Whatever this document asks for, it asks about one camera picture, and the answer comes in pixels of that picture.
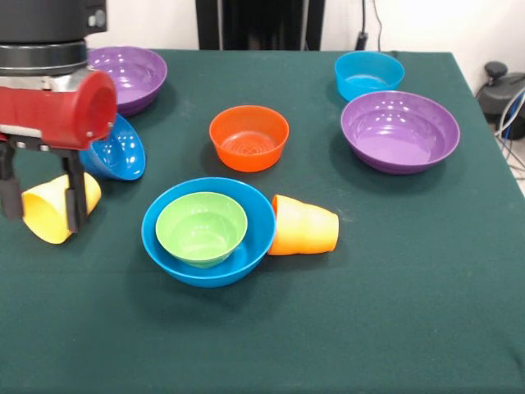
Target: overturned cup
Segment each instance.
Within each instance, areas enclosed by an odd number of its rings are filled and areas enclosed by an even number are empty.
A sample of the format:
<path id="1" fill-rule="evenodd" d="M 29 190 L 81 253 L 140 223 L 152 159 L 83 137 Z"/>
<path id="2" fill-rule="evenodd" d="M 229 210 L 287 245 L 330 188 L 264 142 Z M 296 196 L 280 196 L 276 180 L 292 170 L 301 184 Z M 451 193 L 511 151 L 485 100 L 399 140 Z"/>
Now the overturned cup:
<path id="1" fill-rule="evenodd" d="M 84 184 L 87 209 L 91 213 L 102 193 L 98 183 L 87 172 L 84 173 Z M 38 238 L 50 244 L 61 244 L 72 234 L 67 226 L 68 187 L 69 179 L 63 175 L 22 193 L 24 223 Z"/>
<path id="2" fill-rule="evenodd" d="M 339 218 L 324 208 L 275 195 L 276 238 L 268 254 L 332 252 L 339 237 Z"/>

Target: tipped blue bowl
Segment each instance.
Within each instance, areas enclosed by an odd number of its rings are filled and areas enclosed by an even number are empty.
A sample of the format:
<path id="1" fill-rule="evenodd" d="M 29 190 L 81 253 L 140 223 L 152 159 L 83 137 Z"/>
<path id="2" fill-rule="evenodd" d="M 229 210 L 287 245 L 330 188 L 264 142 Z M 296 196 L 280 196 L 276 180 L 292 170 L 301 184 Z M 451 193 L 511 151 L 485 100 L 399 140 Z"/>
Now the tipped blue bowl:
<path id="1" fill-rule="evenodd" d="M 157 240 L 158 215 L 172 201 L 200 191 L 212 191 L 236 200 L 246 212 L 248 230 L 230 256 L 212 268 L 192 267 L 169 254 Z M 237 282 L 257 267 L 276 235 L 276 217 L 267 198 L 257 189 L 229 178 L 199 178 L 180 183 L 160 195 L 142 221 L 142 242 L 149 256 L 175 279 L 196 287 L 221 287 Z"/>
<path id="2" fill-rule="evenodd" d="M 146 153 L 133 126 L 116 115 L 109 137 L 81 151 L 80 161 L 85 171 L 93 176 L 135 181 L 144 174 Z"/>
<path id="3" fill-rule="evenodd" d="M 384 53 L 356 51 L 336 61 L 337 89 L 347 101 L 366 93 L 396 90 L 403 78 L 403 65 Z"/>

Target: orange cup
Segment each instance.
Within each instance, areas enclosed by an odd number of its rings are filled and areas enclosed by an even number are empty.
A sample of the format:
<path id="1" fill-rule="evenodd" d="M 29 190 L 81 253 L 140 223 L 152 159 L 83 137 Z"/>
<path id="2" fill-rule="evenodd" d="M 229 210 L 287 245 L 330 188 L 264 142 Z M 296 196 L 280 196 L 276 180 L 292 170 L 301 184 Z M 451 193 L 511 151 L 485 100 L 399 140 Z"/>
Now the orange cup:
<path id="1" fill-rule="evenodd" d="M 284 195 L 275 195 L 272 206 L 277 229 L 268 254 L 316 254 L 336 248 L 339 218 L 335 213 Z"/>
<path id="2" fill-rule="evenodd" d="M 288 134 L 288 122 L 280 113 L 258 105 L 229 108 L 210 124 L 219 159 L 242 172 L 266 170 L 277 163 Z"/>

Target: green tablecloth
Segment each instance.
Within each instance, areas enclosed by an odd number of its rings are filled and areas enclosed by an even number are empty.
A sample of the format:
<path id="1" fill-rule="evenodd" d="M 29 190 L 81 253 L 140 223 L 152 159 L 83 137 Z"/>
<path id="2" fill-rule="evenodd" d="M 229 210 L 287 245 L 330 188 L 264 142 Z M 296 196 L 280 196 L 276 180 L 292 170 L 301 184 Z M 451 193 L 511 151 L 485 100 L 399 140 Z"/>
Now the green tablecloth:
<path id="1" fill-rule="evenodd" d="M 397 53 L 401 89 L 458 120 L 453 156 L 416 176 L 361 164 L 340 132 L 337 53 L 161 52 L 169 78 L 134 117 L 143 179 L 103 181 L 64 245 L 2 218 L 0 392 L 497 392 L 525 387 L 525 203 L 450 54 Z M 240 174 L 208 142 L 221 110 L 275 108 L 290 139 Z M 59 161 L 21 153 L 24 187 Z M 340 215 L 324 255 L 266 257 L 202 290 L 148 257 L 142 217 L 169 187 L 230 176 Z"/>

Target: bowl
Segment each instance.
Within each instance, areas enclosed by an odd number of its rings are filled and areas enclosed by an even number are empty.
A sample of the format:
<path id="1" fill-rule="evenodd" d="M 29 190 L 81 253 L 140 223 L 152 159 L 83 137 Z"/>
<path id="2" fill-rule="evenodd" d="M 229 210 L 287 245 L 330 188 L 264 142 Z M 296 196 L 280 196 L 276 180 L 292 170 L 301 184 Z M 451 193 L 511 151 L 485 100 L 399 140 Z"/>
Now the bowl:
<path id="1" fill-rule="evenodd" d="M 224 261 L 246 234 L 248 219 L 231 197 L 201 191 L 169 203 L 155 232 L 162 247 L 197 268 Z"/>
<path id="2" fill-rule="evenodd" d="M 370 167 L 390 174 L 421 172 L 459 144 L 459 126 L 440 104 L 417 94 L 365 94 L 347 104 L 341 127 L 352 150 Z"/>
<path id="3" fill-rule="evenodd" d="M 157 97 L 167 78 L 160 55 L 138 47 L 105 47 L 89 51 L 89 64 L 105 71 L 116 88 L 118 112 L 125 117 L 142 112 Z"/>
<path id="4" fill-rule="evenodd" d="M 208 269 L 192 267 L 167 252 L 155 234 L 158 215 L 183 195 L 208 191 L 237 201 L 248 218 L 248 229 L 239 246 L 222 263 Z M 276 217 L 267 198 L 252 186 L 228 178 L 199 178 L 181 183 L 160 195 L 142 221 L 142 242 L 149 256 L 175 279 L 191 286 L 220 287 L 237 282 L 257 267 L 276 234 Z"/>
<path id="5" fill-rule="evenodd" d="M 262 171 L 277 163 L 288 134 L 288 122 L 280 113 L 258 105 L 229 108 L 210 125 L 219 159 L 241 172 Z"/>
<path id="6" fill-rule="evenodd" d="M 395 90 L 403 78 L 403 65 L 384 53 L 356 51 L 336 61 L 337 89 L 347 101 L 366 93 Z"/>
<path id="7" fill-rule="evenodd" d="M 135 181 L 144 174 L 146 153 L 133 126 L 117 114 L 110 135 L 80 151 L 80 161 L 93 176 Z"/>

